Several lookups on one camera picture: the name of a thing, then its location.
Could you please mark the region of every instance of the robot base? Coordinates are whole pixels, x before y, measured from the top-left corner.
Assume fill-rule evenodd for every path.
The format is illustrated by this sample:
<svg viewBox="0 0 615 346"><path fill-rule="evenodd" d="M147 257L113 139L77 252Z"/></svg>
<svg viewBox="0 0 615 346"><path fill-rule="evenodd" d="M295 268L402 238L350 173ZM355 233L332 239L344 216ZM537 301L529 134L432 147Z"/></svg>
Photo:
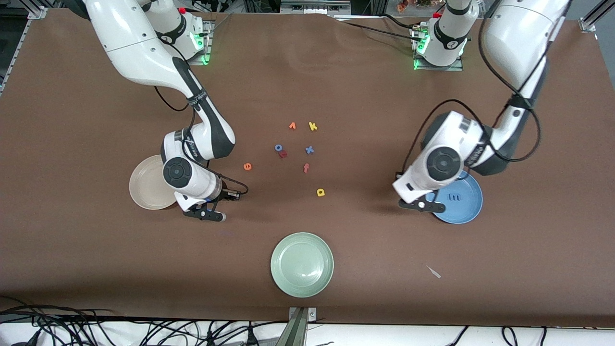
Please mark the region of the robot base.
<svg viewBox="0 0 615 346"><path fill-rule="evenodd" d="M421 44L427 44L426 41L429 40L427 34L427 22L421 22L420 25L415 25L414 28L410 29L410 36L420 38L421 41L412 41L412 53L414 60L414 68L415 70L430 70L430 71L463 71L463 64L461 63L461 56L457 57L457 59L448 66L435 66L425 58L419 54L417 51Z"/></svg>
<svg viewBox="0 0 615 346"><path fill-rule="evenodd" d="M430 71L463 71L463 64L461 63L461 57L457 58L455 62L450 66L435 66L427 62L425 58L416 52L413 51L413 58L415 64L415 70L430 70Z"/></svg>

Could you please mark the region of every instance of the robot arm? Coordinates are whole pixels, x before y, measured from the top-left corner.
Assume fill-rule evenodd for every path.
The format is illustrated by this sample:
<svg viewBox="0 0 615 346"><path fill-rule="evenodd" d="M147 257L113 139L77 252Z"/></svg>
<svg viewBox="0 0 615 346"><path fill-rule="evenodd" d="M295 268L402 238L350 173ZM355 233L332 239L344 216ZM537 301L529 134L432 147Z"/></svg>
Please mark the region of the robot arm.
<svg viewBox="0 0 615 346"><path fill-rule="evenodd" d="M120 74L139 84L183 93L203 121L192 128L203 160L231 153L235 135L188 64L167 52L137 0L85 0L87 13L105 52Z"/></svg>
<svg viewBox="0 0 615 346"><path fill-rule="evenodd" d="M230 154L235 135L181 57L190 58L203 49L202 43L199 47L195 40L195 34L202 32L202 20L181 15L172 0L82 1L85 16L123 77L139 84L180 91L201 118L202 123L165 136L161 146L162 174L175 190L185 215L191 212L190 216L202 220L224 220L224 214L215 212L215 207L202 210L200 206L222 198L237 199L239 195L224 189L221 179L203 165L210 159Z"/></svg>
<svg viewBox="0 0 615 346"><path fill-rule="evenodd" d="M568 0L503 0L485 33L492 59L530 103L541 90L547 73L543 53L557 36L567 4ZM438 116L427 129L421 154L393 183L396 192L412 203L455 181L464 166L481 175L502 172L508 161L498 157L488 141L500 154L512 157L529 115L525 102L513 95L501 125L495 129L485 126L484 131L478 122L455 111Z"/></svg>

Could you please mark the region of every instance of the wire bundle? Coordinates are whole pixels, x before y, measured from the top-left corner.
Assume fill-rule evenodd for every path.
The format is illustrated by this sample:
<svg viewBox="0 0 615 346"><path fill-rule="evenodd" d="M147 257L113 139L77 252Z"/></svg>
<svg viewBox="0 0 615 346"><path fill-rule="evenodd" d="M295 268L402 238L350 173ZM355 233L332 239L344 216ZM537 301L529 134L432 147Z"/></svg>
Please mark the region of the wire bundle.
<svg viewBox="0 0 615 346"><path fill-rule="evenodd" d="M213 324L216 321L209 321L209 327L206 336L201 336L198 322L204 320L166 320L166 321L137 321L134 319L128 319L123 317L108 317L99 316L97 312L111 312L107 309L75 309L69 307L61 307L56 305L43 305L43 304L27 304L22 300L0 296L0 299L11 300L18 305L12 308L8 308L0 312L1 316L14 316L10 320L6 320L2 323L28 321L32 326L39 328L36 332L38 334L49 335L52 338L54 346L99 346L99 345L111 345L119 346L116 344L105 331L102 326L104 321L116 320L125 321L134 324L148 324L148 330L143 337L143 340L139 343L139 346L151 345L149 342L154 340L155 337L159 337L162 333L169 332L164 338L161 338L157 345L164 345L164 342L177 337L184 338L186 346L190 345L190 339L195 340L194 346L201 345L214 345L223 346L229 340L242 334L243 332L251 332L254 328L260 326L266 326L274 323L285 323L285 321L272 321L260 324L250 323L247 326L239 326L230 331L224 332L233 322L229 321L222 326L212 330ZM59 315L48 314L44 310L53 310L61 312ZM173 324L181 323L179 326L173 326ZM188 327L194 325L196 333L188 332ZM99 330L105 337L104 340L97 340L94 331ZM63 339L60 335L68 335L69 340Z"/></svg>

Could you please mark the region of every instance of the metal frame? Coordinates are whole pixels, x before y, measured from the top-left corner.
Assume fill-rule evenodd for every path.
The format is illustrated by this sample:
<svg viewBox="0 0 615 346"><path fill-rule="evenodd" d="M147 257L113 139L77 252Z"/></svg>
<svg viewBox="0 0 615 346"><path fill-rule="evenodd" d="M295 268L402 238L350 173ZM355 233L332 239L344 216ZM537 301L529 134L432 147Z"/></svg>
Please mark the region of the metal frame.
<svg viewBox="0 0 615 346"><path fill-rule="evenodd" d="M615 0L601 0L591 11L579 19L579 26L584 33L596 31L595 24L615 6Z"/></svg>
<svg viewBox="0 0 615 346"><path fill-rule="evenodd" d="M13 65L15 65L15 61L17 60L17 55L19 54L19 51L22 49L23 41L26 39L26 34L28 33L28 30L30 29L31 24L32 24L32 19L28 19L28 23L26 23L26 27L23 29L22 36L19 39L17 48L15 49L15 53L13 53L13 58L10 60L9 68L6 70L6 75L4 76L4 79L2 80L2 83L0 84L0 96L2 96L2 93L4 92L6 82L9 80L10 73L13 71Z"/></svg>
<svg viewBox="0 0 615 346"><path fill-rule="evenodd" d="M292 316L286 324L280 339L277 340L276 346L303 346L306 341L306 333L308 332L308 322L310 319L311 308L301 307L291 310Z"/></svg>
<svg viewBox="0 0 615 346"><path fill-rule="evenodd" d="M203 38L203 50L198 52L195 56L188 60L188 63L193 66L208 65L209 59L212 54L212 44L214 29L216 27L215 20L203 20L203 32L206 33Z"/></svg>
<svg viewBox="0 0 615 346"><path fill-rule="evenodd" d="M23 8L29 13L28 19L45 18L47 8L61 7L63 3L58 0L19 0Z"/></svg>

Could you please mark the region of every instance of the brown table surface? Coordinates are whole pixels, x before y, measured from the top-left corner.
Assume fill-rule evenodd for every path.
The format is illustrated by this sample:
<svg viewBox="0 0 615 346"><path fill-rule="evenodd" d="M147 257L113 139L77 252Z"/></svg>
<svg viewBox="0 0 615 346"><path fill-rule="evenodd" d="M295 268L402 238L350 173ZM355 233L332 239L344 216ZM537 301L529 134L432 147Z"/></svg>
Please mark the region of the brown table surface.
<svg viewBox="0 0 615 346"><path fill-rule="evenodd" d="M463 72L415 71L404 39L324 15L233 15L209 66L193 70L237 135L212 167L250 193L219 205L226 222L200 222L176 205L142 209L128 191L135 166L190 112L121 77L89 22L50 10L0 98L0 293L132 316L280 320L310 306L328 322L612 326L614 92L576 22L549 56L540 149L477 177L482 212L448 225L398 208L391 182L434 105L461 99L490 123L506 102L476 40ZM534 135L528 123L518 154ZM331 283L308 299L284 294L269 271L276 244L298 231L335 257Z"/></svg>

